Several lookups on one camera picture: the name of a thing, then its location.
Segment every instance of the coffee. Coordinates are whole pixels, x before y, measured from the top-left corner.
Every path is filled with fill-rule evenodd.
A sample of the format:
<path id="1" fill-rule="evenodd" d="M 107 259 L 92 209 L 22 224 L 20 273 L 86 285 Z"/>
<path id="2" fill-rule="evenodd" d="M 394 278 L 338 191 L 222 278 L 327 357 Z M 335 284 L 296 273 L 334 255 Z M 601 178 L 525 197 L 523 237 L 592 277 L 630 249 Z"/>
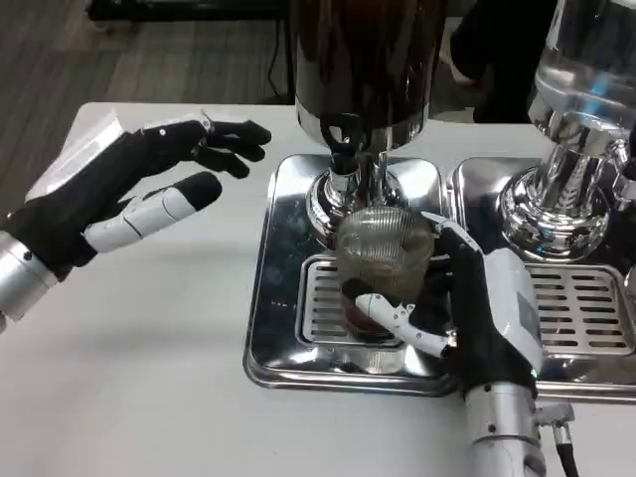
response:
<path id="1" fill-rule="evenodd" d="M 367 129 L 428 106 L 446 0 L 295 0 L 297 99 Z"/>

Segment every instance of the stainless steel drip tray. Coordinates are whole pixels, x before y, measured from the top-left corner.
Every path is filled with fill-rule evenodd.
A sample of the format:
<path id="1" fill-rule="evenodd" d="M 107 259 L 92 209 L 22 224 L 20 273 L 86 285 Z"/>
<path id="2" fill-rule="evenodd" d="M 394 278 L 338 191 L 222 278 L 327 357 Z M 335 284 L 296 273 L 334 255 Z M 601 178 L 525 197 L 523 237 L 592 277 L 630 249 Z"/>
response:
<path id="1" fill-rule="evenodd" d="M 506 246 L 499 194 L 538 159 L 472 158 L 447 182 L 454 219 L 486 250 Z M 636 403 L 634 305 L 611 246 L 571 265 L 527 263 L 540 308 L 547 353 L 539 392 L 545 398 Z"/>
<path id="2" fill-rule="evenodd" d="M 271 179 L 245 372 L 269 388 L 431 397 L 452 392 L 454 382 L 437 360 L 397 340 L 360 343 L 343 328 L 333 257 L 314 238 L 305 203 L 307 191 L 329 162 L 328 156 L 292 156 Z M 410 207 L 444 212 L 435 166 L 421 159 L 392 158 L 388 169 Z M 307 299 L 312 306 L 305 306 Z"/>

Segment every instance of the drip tray grate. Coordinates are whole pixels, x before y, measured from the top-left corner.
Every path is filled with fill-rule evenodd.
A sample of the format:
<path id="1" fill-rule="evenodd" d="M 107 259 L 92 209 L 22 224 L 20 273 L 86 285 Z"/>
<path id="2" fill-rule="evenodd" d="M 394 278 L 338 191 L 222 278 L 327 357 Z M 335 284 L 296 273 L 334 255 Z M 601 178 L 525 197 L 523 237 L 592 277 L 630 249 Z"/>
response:
<path id="1" fill-rule="evenodd" d="M 307 267 L 306 283 L 301 326 L 305 341 L 317 345 L 372 346 L 357 339 L 346 328 L 338 268 L 333 259 L 324 258 L 312 262 Z M 387 348 L 398 344 L 399 340 L 393 338 L 374 344 L 373 347 Z"/>
<path id="2" fill-rule="evenodd" d="M 631 308 L 618 272 L 596 265 L 527 265 L 548 354 L 630 355 Z"/>
<path id="3" fill-rule="evenodd" d="M 528 264 L 544 349 L 549 355 L 626 356 L 634 352 L 631 308 L 621 278 L 602 265 Z M 321 257 L 306 269 L 300 332 L 314 344 L 370 346 L 351 335 L 344 324 L 338 268 Z M 373 347 L 394 347 L 393 339 Z"/>

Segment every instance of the gray carpet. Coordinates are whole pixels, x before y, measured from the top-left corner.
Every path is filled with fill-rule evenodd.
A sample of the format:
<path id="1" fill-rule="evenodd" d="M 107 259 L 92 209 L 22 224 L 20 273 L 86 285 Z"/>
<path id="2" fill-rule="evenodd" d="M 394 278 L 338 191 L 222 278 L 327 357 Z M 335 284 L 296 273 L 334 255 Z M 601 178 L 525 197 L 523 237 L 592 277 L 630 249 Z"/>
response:
<path id="1" fill-rule="evenodd" d="M 3 0 L 0 214 L 22 203 L 84 103 L 260 103 L 273 95 L 266 79 L 273 46 L 273 22 L 122 24 L 105 34 L 85 18 L 83 0 Z M 273 79 L 285 92 L 282 51 Z M 431 113 L 476 97 L 442 65 Z"/>

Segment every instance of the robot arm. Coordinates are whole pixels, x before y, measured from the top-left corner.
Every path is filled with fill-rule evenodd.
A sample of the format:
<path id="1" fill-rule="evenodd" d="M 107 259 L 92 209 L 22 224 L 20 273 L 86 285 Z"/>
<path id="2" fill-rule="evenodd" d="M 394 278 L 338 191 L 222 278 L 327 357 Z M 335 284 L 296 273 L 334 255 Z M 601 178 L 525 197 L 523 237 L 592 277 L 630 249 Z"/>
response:
<path id="1" fill-rule="evenodd" d="M 550 425 L 556 435 L 568 434 L 573 412 L 569 404 L 536 409 L 535 378 L 543 350 L 530 276 L 510 250 L 484 254 L 456 223 L 422 214 L 434 224 L 439 245 L 450 257 L 453 329 L 438 336 L 415 328 L 410 318 L 422 310 L 358 279 L 344 283 L 343 293 L 407 344 L 448 362 L 466 403 L 474 475 L 543 477 L 538 427 Z M 571 441 L 564 444 L 571 457 Z M 573 458 L 567 467 L 564 460 L 563 467 L 568 477 L 577 476 Z"/>
<path id="2" fill-rule="evenodd" d="M 200 172 L 144 196 L 122 198 L 144 177 L 195 161 L 236 178 L 264 157 L 271 134 L 203 112 L 128 131 L 114 114 L 67 148 L 0 226 L 0 325 L 20 319 L 75 266 L 134 243 L 214 202 L 222 186 Z"/>

